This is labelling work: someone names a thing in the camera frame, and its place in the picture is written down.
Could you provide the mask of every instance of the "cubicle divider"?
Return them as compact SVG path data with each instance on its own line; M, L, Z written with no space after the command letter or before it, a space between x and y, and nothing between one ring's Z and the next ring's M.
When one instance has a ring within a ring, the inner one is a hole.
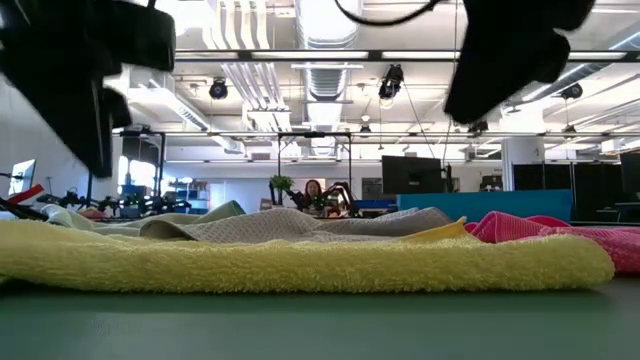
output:
M398 210L436 207L452 220L462 216L467 221L480 221L490 211L529 217L546 215L558 220L571 220L571 190L532 190L479 193L440 193L398 195Z

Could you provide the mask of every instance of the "woman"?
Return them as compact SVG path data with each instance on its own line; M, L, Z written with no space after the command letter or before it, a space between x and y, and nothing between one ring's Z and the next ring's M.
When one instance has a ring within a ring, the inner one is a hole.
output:
M313 205L313 199L322 194L322 187L317 180L309 180L304 186L304 199L307 208Z

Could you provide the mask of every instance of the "light green towel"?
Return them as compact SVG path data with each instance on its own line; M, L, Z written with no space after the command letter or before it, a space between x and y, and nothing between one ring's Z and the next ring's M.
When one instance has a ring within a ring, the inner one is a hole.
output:
M202 224L245 214L240 204L236 201L224 203L202 216L171 213L150 216L142 220L121 224L105 224L91 221L80 214L53 204L43 207L42 213L49 216L49 220L47 222L51 224L61 225L72 229L93 231L102 235L125 236L138 236L140 228L150 221L177 225Z

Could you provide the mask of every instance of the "red object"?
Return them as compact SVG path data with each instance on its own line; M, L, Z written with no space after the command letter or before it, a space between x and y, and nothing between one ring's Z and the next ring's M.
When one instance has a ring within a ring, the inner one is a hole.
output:
M10 197L7 201L11 204L19 204L25 200L31 199L32 197L40 194L43 191L44 188L42 187L42 185L38 184L25 192L21 192Z
M640 274L640 229L571 227L560 220L547 217L534 217L532 220L493 211L475 226L471 234L488 243L554 234L583 236L602 246L611 256L617 273Z

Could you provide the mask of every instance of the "cloth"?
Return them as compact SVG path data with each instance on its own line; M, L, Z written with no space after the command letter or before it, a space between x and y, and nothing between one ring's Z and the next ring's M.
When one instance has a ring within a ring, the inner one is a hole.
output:
M415 234L450 224L436 208L405 211L375 219L320 221L294 209L273 209L199 224L152 220L140 236L154 239L186 238L215 243L287 241L375 241Z
M90 291L362 293L588 288L614 272L606 252L582 237L489 244L469 235L438 239L437 232L426 232L425 241L215 244L6 221L0 274Z
M166 222L172 224L202 224L212 221L225 219L232 216L244 215L245 212L235 201L229 201L218 206L206 215L188 215L188 214L162 214L158 216L150 216L138 221L132 221L122 224L105 224L91 221L84 216L69 211L58 205L46 205L42 208L42 213L49 217L48 223L65 226L68 228L93 231L103 235L125 235L140 236L140 228L148 222Z
M640 229L638 228L579 228L566 223L547 226L548 219L536 221L517 216L491 212L473 229L471 234L484 242L501 243L526 239L530 236L566 234L593 239L611 256L616 272L640 274Z

